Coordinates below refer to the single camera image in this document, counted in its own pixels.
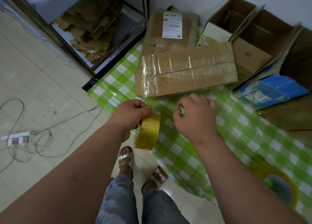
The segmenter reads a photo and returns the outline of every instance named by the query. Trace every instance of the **white cable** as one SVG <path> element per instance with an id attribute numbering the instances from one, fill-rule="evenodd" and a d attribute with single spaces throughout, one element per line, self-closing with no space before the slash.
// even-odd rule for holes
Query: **white cable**
<path id="1" fill-rule="evenodd" d="M 18 161 L 18 162 L 28 162 L 28 161 L 31 159 L 31 155 L 32 155 L 32 154 L 39 154 L 40 156 L 45 157 L 45 158 L 57 158 L 57 157 L 63 156 L 64 154 L 66 154 L 66 153 L 69 151 L 69 149 L 72 147 L 73 143 L 74 143 L 84 132 L 86 132 L 86 131 L 92 126 L 93 122 L 98 118 L 98 116 L 99 116 L 100 113 L 102 112 L 102 108 L 100 108 L 100 112 L 99 112 L 98 115 L 92 120 L 92 122 L 91 122 L 91 124 L 89 125 L 89 127 L 88 127 L 87 129 L 85 129 L 84 131 L 80 132 L 80 133 L 76 136 L 76 138 L 72 141 L 72 143 L 70 144 L 70 146 L 68 147 L 68 149 L 67 149 L 64 153 L 62 153 L 61 155 L 57 155 L 57 156 L 45 156 L 45 155 L 42 155 L 42 154 L 40 154 L 40 153 L 41 153 L 42 151 L 44 151 L 45 149 L 47 149 L 48 146 L 51 144 L 51 142 L 52 142 L 52 140 L 53 140 L 53 135 L 52 135 L 52 132 L 50 131 L 51 128 L 56 127 L 56 126 L 58 126 L 58 125 L 60 125 L 60 124 L 62 124 L 62 123 L 64 123 L 64 122 L 66 122 L 66 121 L 69 121 L 69 120 L 71 120 L 71 119 L 73 119 L 73 118 L 75 118 L 75 117 L 77 117 L 77 116 L 79 116 L 79 115 L 81 115 L 81 114 L 83 114 L 83 113 L 93 111 L 93 110 L 99 108 L 99 105 L 97 105 L 96 107 L 94 107 L 94 108 L 92 108 L 92 109 L 90 109 L 90 110 L 86 110 L 86 111 L 80 112 L 79 114 L 77 114 L 77 115 L 75 115 L 75 116 L 73 116 L 73 117 L 71 117 L 71 118 L 69 118 L 69 119 L 66 119 L 66 120 L 64 120 L 64 121 L 62 121 L 62 122 L 59 122 L 59 123 L 57 123 L 57 124 L 55 124 L 55 125 L 53 125 L 53 126 L 47 128 L 47 129 L 34 132 L 33 135 L 31 135 L 31 144 L 35 147 L 35 152 L 33 152 L 33 151 L 31 151 L 31 149 L 28 147 L 28 146 L 29 146 L 29 143 L 26 143 L 26 144 L 24 144 L 24 145 L 19 145 L 19 144 L 13 144 L 12 146 L 9 146 L 9 145 L 8 145 L 8 140 L 9 140 L 9 137 L 10 137 L 10 135 L 11 135 L 11 133 L 12 133 L 14 127 L 16 126 L 16 124 L 17 124 L 18 121 L 20 120 L 21 116 L 22 116 L 23 113 L 25 112 L 25 105 L 24 105 L 23 101 L 20 100 L 19 98 L 9 99 L 9 100 L 5 101 L 5 102 L 1 105 L 0 111 L 1 111 L 1 109 L 3 108 L 3 106 L 4 106 L 5 104 L 7 104 L 8 102 L 13 101 L 13 100 L 18 100 L 18 101 L 21 102 L 21 104 L 22 104 L 22 111 L 21 111 L 21 113 L 20 113 L 18 119 L 17 119 L 16 122 L 14 123 L 12 129 L 11 129 L 10 132 L 9 132 L 9 135 L 8 135 L 7 141 L 6 141 L 6 146 L 7 146 L 7 147 L 6 147 L 6 148 L 0 149 L 0 151 L 8 150 L 10 156 L 12 157 L 11 162 L 10 162 L 4 169 L 0 170 L 0 172 L 4 171 L 7 167 L 9 167 L 9 166 L 13 163 L 14 160 L 16 160 L 16 161 Z M 36 139 L 37 136 L 39 136 L 39 134 L 42 133 L 42 132 L 45 132 L 45 133 L 43 133 L 43 134 L 39 137 L 39 139 Z M 47 140 L 46 140 L 46 143 L 45 143 L 44 145 L 38 145 L 38 143 L 39 143 L 39 141 L 41 140 L 41 138 L 42 138 L 43 136 L 45 136 L 45 135 L 48 135 L 48 138 L 47 138 Z M 18 151 L 19 149 L 22 150 L 22 151 L 26 154 L 27 159 L 26 159 L 25 161 L 16 158 L 17 151 Z"/>
<path id="2" fill-rule="evenodd" d="M 15 14 L 14 12 L 8 10 L 8 9 L 6 9 L 6 10 L 7 10 L 11 15 L 13 15 L 13 16 L 15 17 L 15 19 L 18 21 L 18 23 L 19 23 L 19 25 L 20 25 L 20 27 L 21 27 L 22 30 L 24 30 L 26 33 L 28 33 L 30 36 L 32 36 L 32 37 L 34 37 L 34 38 L 40 39 L 40 40 L 42 40 L 42 41 L 45 41 L 45 40 L 43 40 L 43 39 L 41 39 L 41 38 L 39 38 L 39 37 L 37 37 L 37 36 L 34 36 L 34 35 L 30 34 L 29 32 L 27 32 L 27 31 L 23 28 L 23 26 L 21 25 L 21 21 L 20 21 L 19 18 L 16 16 L 16 14 Z M 54 53 L 54 47 L 53 47 L 53 45 L 52 45 L 52 44 L 50 44 L 50 45 L 52 46 L 52 54 L 54 55 L 54 57 L 55 57 L 60 63 L 64 64 L 65 66 L 74 68 L 75 71 L 78 70 L 76 67 L 67 65 L 67 64 L 65 64 L 64 62 L 62 62 L 60 59 L 58 59 L 58 57 L 57 57 L 57 56 L 55 55 L 55 53 Z"/>

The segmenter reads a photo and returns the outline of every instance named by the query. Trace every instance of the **leg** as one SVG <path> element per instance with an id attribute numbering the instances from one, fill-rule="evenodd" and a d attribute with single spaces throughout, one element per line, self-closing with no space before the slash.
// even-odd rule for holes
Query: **leg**
<path id="1" fill-rule="evenodd" d="M 168 178 L 167 174 L 159 167 L 161 173 Z M 153 174 L 158 182 L 162 183 L 157 173 Z M 158 190 L 154 181 L 148 180 L 142 189 L 143 212 L 142 224 L 189 224 L 183 217 L 172 198 L 163 190 Z"/>
<path id="2" fill-rule="evenodd" d="M 130 153 L 128 148 L 120 151 L 120 155 L 128 153 Z M 122 159 L 121 162 L 124 161 L 129 162 L 130 157 Z M 138 212 L 133 193 L 134 184 L 130 179 L 131 173 L 131 168 L 128 165 L 120 167 L 119 175 L 106 189 L 95 224 L 138 224 Z"/>

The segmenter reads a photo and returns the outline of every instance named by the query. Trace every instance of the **ripped denim jeans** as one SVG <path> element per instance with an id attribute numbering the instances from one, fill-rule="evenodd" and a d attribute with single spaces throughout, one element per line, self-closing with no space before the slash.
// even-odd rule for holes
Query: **ripped denim jeans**
<path id="1" fill-rule="evenodd" d="M 118 175 L 107 187 L 95 224 L 138 224 L 133 181 Z M 142 224 L 189 224 L 163 190 L 149 189 L 143 195 Z"/>

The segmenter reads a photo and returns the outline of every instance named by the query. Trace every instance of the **tablecloth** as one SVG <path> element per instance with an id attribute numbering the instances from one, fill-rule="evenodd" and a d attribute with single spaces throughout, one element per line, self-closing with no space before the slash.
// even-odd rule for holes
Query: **tablecloth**
<path id="1" fill-rule="evenodd" d="M 139 41 L 87 93 L 111 114 L 123 101 L 141 99 L 161 113 L 158 139 L 151 151 L 166 173 L 186 191 L 217 205 L 205 168 L 192 144 L 177 132 L 172 112 L 183 94 L 139 98 L 135 94 L 137 69 L 143 40 Z M 217 130 L 234 154 L 246 165 L 257 153 L 285 172 L 298 188 L 296 211 L 312 206 L 312 150 L 285 131 L 261 118 L 225 86 L 198 92 L 216 100 Z"/>

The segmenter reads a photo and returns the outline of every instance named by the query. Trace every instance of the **foot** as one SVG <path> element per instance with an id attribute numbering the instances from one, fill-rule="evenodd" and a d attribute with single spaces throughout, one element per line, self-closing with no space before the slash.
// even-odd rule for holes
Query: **foot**
<path id="1" fill-rule="evenodd" d="M 168 179 L 168 175 L 165 173 L 165 171 L 161 168 L 161 166 L 158 166 L 159 171 L 162 173 L 162 175 L 164 175 L 166 177 L 166 179 Z M 160 176 L 157 173 L 153 173 L 153 176 L 156 180 L 158 180 L 159 183 L 162 183 L 163 181 L 161 180 Z M 152 181 L 152 180 L 148 180 L 144 187 L 142 192 L 146 192 L 149 189 L 157 189 L 157 184 Z"/>
<path id="2" fill-rule="evenodd" d="M 125 148 L 119 152 L 119 155 L 129 154 L 131 151 L 128 148 Z M 130 162 L 131 158 L 127 157 L 121 160 L 121 162 Z M 131 178 L 131 167 L 128 165 L 123 165 L 119 168 L 119 175 L 123 174 L 129 178 Z"/>

